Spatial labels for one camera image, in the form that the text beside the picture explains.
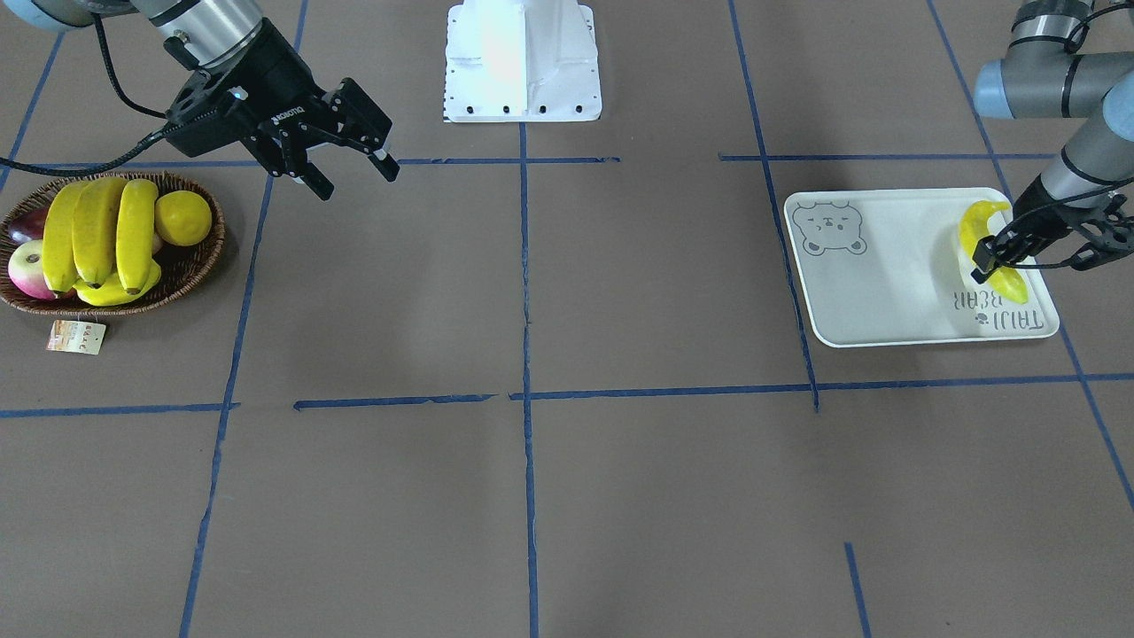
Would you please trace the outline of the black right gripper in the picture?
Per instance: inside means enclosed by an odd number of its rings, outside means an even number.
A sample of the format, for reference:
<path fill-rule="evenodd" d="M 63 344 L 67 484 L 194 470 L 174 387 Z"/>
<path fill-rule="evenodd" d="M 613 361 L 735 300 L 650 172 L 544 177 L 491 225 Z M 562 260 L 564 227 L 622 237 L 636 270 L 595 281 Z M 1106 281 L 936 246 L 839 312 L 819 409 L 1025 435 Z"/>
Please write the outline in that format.
<path fill-rule="evenodd" d="M 386 150 L 392 126 L 353 78 L 329 93 L 321 90 L 289 41 L 263 19 L 230 60 L 195 70 L 183 85 L 167 109 L 166 141 L 187 158 L 239 142 L 269 175 L 289 176 L 328 201 L 335 186 L 308 161 L 308 128 L 327 143 L 363 153 L 393 182 L 400 165 Z"/>

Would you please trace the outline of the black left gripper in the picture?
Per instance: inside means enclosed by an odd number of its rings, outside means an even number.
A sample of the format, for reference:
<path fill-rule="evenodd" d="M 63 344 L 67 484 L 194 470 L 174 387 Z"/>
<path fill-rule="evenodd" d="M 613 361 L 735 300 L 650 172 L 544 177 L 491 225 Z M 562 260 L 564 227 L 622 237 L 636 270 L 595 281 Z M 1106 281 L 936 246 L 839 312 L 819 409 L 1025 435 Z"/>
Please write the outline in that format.
<path fill-rule="evenodd" d="M 973 247 L 972 277 L 992 277 L 1001 260 L 1024 260 L 1029 250 L 1044 250 L 1072 233 L 1061 211 L 1081 206 L 1088 182 L 1077 176 L 1036 176 L 1013 206 L 1013 221 L 995 236 L 979 238 Z"/>

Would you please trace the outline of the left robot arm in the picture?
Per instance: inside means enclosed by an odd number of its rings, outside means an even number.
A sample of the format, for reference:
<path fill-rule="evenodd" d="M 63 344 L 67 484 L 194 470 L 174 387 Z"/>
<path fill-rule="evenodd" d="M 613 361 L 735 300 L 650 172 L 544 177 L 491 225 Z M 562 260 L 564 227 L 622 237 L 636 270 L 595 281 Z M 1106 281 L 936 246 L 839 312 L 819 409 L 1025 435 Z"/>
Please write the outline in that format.
<path fill-rule="evenodd" d="M 1133 175 L 1133 56 L 1084 54 L 1091 1 L 1025 1 L 1001 59 L 978 75 L 976 112 L 993 120 L 1063 118 L 1078 130 L 1013 202 L 1012 221 L 968 250 L 972 277 L 1024 267 L 1069 235 L 1083 239 L 1063 267 L 1088 270 L 1131 254 L 1131 215 L 1122 187 Z"/>

